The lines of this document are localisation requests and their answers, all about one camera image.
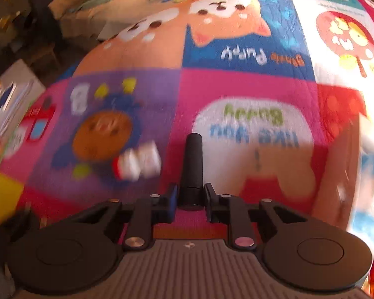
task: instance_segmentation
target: metal screw head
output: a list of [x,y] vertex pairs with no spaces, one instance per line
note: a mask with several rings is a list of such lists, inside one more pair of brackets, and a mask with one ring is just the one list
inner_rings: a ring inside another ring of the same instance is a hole
[[238,237],[235,239],[234,243],[239,247],[250,247],[255,244],[251,237]]
[[140,237],[129,237],[127,240],[125,240],[125,244],[130,247],[142,247],[144,243],[144,239]]

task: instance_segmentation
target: lollipop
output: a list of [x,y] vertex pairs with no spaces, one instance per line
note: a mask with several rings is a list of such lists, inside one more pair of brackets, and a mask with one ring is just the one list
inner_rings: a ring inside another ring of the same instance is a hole
[[334,11],[320,13],[316,19],[317,31],[323,42],[339,56],[339,65],[345,69],[359,66],[362,77],[367,77],[361,60],[374,57],[374,39],[356,19]]

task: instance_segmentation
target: black cylindrical object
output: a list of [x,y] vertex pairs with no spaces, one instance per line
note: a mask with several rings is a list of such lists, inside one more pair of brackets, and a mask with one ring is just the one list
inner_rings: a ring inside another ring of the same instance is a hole
[[184,210],[201,210],[204,206],[202,174],[202,137],[191,133],[186,139],[178,207]]

